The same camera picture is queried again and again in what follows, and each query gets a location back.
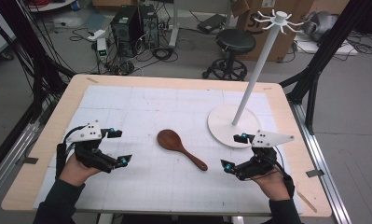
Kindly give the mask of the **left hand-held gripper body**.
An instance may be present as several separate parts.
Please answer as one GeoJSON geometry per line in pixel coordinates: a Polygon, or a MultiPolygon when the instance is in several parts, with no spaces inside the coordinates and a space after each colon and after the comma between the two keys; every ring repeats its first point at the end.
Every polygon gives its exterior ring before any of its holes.
{"type": "Polygon", "coordinates": [[[71,144],[76,159],[85,166],[110,173],[114,170],[113,165],[116,159],[103,154],[99,149],[103,140],[101,129],[98,120],[75,127],[65,136],[65,142],[71,144]]]}

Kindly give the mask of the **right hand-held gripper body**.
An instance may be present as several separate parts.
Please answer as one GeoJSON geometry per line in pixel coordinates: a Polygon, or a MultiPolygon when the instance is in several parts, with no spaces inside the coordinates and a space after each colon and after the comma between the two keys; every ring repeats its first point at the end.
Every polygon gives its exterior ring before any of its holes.
{"type": "Polygon", "coordinates": [[[254,156],[250,160],[236,165],[237,173],[235,176],[239,180],[252,179],[254,176],[267,174],[277,166],[284,178],[290,179],[290,175],[277,162],[275,147],[293,141],[294,136],[261,130],[257,130],[254,136],[255,139],[251,144],[254,156]]]}

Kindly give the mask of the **white hook rack stand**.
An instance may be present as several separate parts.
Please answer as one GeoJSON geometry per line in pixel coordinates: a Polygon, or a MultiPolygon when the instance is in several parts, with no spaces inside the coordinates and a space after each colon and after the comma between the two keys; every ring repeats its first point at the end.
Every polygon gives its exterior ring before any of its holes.
{"type": "Polygon", "coordinates": [[[243,145],[236,142],[233,139],[233,136],[241,132],[254,134],[261,128],[259,118],[255,113],[247,109],[246,105],[252,94],[255,83],[261,74],[262,68],[267,61],[278,33],[284,34],[284,27],[287,27],[290,31],[295,33],[296,30],[294,29],[294,26],[301,25],[301,22],[290,22],[289,19],[292,15],[287,14],[284,11],[275,11],[272,9],[271,13],[272,15],[269,16],[258,12],[261,19],[255,19],[255,21],[261,23],[269,23],[268,26],[264,27],[264,30],[269,31],[269,35],[257,60],[247,88],[241,98],[240,104],[219,105],[210,112],[207,118],[210,133],[217,141],[225,146],[243,148],[243,145]]]}

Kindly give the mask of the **brown wooden spoon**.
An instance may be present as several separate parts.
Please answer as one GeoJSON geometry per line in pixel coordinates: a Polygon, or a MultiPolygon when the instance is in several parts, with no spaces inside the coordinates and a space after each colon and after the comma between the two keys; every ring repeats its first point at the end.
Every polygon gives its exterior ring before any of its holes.
{"type": "Polygon", "coordinates": [[[160,146],[167,150],[176,151],[187,156],[202,171],[208,170],[208,165],[189,153],[183,146],[182,140],[178,133],[173,130],[161,130],[157,135],[157,141],[160,146]]]}

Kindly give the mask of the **person's left hand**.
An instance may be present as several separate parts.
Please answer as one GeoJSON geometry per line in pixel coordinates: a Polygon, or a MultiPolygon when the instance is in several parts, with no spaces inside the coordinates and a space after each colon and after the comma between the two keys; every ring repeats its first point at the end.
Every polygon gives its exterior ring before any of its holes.
{"type": "Polygon", "coordinates": [[[76,187],[83,185],[91,176],[100,173],[99,169],[86,167],[73,153],[66,162],[59,179],[76,187]]]}

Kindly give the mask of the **person's right hand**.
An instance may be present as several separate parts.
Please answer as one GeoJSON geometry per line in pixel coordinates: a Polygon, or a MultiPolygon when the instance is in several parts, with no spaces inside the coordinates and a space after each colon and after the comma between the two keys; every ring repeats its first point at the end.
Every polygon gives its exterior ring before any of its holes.
{"type": "Polygon", "coordinates": [[[278,171],[271,171],[266,175],[254,177],[253,180],[270,200],[284,201],[290,199],[282,174],[278,171]]]}

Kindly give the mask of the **white gridded mat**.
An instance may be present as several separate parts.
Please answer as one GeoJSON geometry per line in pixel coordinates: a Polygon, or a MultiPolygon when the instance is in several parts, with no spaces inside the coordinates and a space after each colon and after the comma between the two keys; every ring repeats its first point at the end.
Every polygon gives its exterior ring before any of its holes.
{"type": "Polygon", "coordinates": [[[239,91],[90,86],[69,126],[98,120],[120,129],[104,139],[103,153],[131,155],[125,168],[88,179],[76,204],[80,211],[252,216],[269,213],[267,197],[252,181],[224,172],[221,160],[241,163],[253,152],[235,149],[211,135],[207,118],[219,105],[237,105],[239,91]],[[208,165],[198,168],[182,153],[163,148],[157,135],[178,133],[185,149],[208,165]]]}

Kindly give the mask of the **thin wooden stick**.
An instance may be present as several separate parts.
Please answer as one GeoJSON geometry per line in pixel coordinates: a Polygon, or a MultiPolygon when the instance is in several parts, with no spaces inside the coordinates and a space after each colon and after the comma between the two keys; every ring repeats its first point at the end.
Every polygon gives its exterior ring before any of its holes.
{"type": "Polygon", "coordinates": [[[308,207],[308,211],[317,213],[317,208],[304,196],[300,191],[296,191],[298,197],[303,201],[303,203],[308,207]]]}

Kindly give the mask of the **white device with green display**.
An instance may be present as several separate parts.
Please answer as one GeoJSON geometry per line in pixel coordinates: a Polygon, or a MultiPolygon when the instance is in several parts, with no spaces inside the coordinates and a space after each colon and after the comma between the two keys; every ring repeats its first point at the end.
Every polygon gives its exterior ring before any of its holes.
{"type": "Polygon", "coordinates": [[[105,38],[98,38],[96,41],[96,52],[98,59],[104,61],[107,59],[107,43],[105,38]]]}

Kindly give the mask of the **black round stool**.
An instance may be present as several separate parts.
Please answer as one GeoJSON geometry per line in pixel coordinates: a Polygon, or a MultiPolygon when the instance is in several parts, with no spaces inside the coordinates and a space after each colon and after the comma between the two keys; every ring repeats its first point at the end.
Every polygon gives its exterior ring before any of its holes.
{"type": "Polygon", "coordinates": [[[206,79],[213,74],[220,80],[244,81],[248,69],[236,57],[255,49],[256,42],[252,33],[240,29],[225,29],[216,36],[215,42],[228,57],[213,61],[202,73],[202,77],[206,79]]]}

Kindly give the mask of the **white power strip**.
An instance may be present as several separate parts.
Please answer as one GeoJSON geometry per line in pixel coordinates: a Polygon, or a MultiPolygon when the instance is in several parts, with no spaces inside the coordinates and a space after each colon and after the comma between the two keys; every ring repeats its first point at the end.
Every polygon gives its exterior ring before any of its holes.
{"type": "Polygon", "coordinates": [[[89,35],[87,39],[88,41],[95,41],[97,38],[100,38],[104,34],[105,34],[105,30],[98,30],[94,32],[92,35],[89,35]]]}

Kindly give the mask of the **large black computer tower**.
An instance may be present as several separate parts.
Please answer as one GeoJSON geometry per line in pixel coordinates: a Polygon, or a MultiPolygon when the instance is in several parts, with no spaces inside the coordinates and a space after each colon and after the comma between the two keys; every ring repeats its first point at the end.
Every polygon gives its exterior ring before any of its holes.
{"type": "Polygon", "coordinates": [[[110,25],[119,54],[134,57],[137,54],[136,41],[142,36],[138,7],[122,5],[110,25]]]}

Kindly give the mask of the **brown cardboard box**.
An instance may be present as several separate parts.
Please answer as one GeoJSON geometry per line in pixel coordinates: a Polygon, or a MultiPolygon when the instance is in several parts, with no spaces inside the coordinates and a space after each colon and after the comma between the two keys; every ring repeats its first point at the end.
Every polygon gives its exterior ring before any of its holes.
{"type": "MultiPolygon", "coordinates": [[[[288,21],[293,23],[303,22],[307,13],[310,11],[314,0],[232,0],[231,4],[232,15],[238,18],[236,28],[248,30],[255,38],[256,47],[251,52],[239,56],[239,59],[245,61],[257,61],[262,49],[269,36],[268,30],[263,30],[263,27],[269,25],[268,22],[261,23],[255,19],[263,20],[258,11],[263,15],[272,16],[272,9],[275,12],[283,11],[292,16],[288,21]]],[[[290,49],[296,33],[283,28],[285,34],[279,31],[275,42],[270,50],[267,61],[282,62],[290,49]]]]}

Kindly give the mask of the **slim black computer tower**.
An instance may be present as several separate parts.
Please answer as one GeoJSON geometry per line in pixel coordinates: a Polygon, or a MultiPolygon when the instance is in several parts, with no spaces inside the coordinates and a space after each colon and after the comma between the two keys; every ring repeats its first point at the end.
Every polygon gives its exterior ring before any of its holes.
{"type": "Polygon", "coordinates": [[[159,46],[158,40],[158,16],[156,10],[151,4],[139,6],[141,23],[145,35],[145,46],[154,49],[159,46]]]}

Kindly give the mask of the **flat black case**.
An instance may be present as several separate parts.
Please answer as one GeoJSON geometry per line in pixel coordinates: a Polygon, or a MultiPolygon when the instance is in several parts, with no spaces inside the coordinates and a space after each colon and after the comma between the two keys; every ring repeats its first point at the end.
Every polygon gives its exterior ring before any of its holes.
{"type": "Polygon", "coordinates": [[[213,30],[221,27],[226,18],[220,14],[214,14],[210,18],[206,19],[205,21],[200,22],[197,25],[197,28],[205,34],[209,34],[213,30]]]}

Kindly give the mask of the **white desk leg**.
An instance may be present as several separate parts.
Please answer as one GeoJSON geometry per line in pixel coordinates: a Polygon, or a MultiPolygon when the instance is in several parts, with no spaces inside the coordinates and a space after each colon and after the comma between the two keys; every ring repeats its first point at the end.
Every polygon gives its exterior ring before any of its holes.
{"type": "Polygon", "coordinates": [[[179,0],[173,0],[173,25],[172,33],[168,46],[172,49],[176,46],[176,41],[179,33],[179,22],[178,22],[178,2],[179,0]]]}

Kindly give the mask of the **grey bundle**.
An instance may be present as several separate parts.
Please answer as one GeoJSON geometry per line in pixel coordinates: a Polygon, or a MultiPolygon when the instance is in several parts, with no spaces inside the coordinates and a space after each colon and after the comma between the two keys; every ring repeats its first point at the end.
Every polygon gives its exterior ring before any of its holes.
{"type": "Polygon", "coordinates": [[[313,41],[320,42],[334,27],[337,20],[338,15],[327,11],[312,11],[301,25],[301,29],[313,41]]]}

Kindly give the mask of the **aluminium rail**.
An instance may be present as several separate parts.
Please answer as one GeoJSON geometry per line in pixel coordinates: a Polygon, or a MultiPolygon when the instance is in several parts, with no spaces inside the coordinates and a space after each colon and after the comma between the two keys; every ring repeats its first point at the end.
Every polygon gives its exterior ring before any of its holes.
{"type": "Polygon", "coordinates": [[[306,121],[306,112],[301,105],[290,103],[290,108],[294,114],[296,123],[301,135],[306,143],[307,150],[314,165],[315,172],[319,177],[324,189],[325,196],[330,204],[337,224],[352,224],[348,211],[342,201],[334,178],[331,175],[324,154],[320,148],[316,136],[310,133],[306,121]]]}
{"type": "Polygon", "coordinates": [[[15,128],[2,147],[5,156],[0,161],[0,190],[17,165],[23,165],[30,160],[29,151],[40,135],[42,125],[40,122],[27,123],[25,126],[15,128]]]}

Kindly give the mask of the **black frame post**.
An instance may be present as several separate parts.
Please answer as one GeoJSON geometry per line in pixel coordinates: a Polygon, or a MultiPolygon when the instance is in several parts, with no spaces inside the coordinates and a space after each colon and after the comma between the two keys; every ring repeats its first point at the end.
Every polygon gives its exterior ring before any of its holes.
{"type": "Polygon", "coordinates": [[[43,103],[53,97],[59,99],[67,88],[61,74],[72,78],[76,73],[52,59],[31,24],[22,0],[0,0],[0,15],[16,36],[17,43],[0,25],[2,36],[13,50],[26,76],[33,79],[33,102],[30,106],[32,121],[43,112],[43,103]]]}
{"type": "Polygon", "coordinates": [[[371,10],[372,0],[350,0],[306,68],[297,75],[280,82],[283,88],[292,84],[295,85],[286,94],[287,100],[295,105],[301,105],[304,96],[308,95],[305,124],[312,134],[314,134],[313,117],[320,75],[351,30],[371,10]]]}

